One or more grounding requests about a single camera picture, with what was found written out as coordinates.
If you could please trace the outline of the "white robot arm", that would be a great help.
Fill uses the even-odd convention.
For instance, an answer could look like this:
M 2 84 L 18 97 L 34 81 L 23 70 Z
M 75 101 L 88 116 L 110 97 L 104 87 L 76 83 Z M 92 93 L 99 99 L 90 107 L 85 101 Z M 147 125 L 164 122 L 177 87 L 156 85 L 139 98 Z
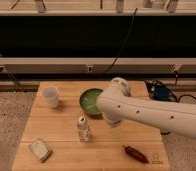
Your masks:
M 196 104 L 143 100 L 130 90 L 127 80 L 115 77 L 98 96 L 96 105 L 109 125 L 128 119 L 196 139 Z

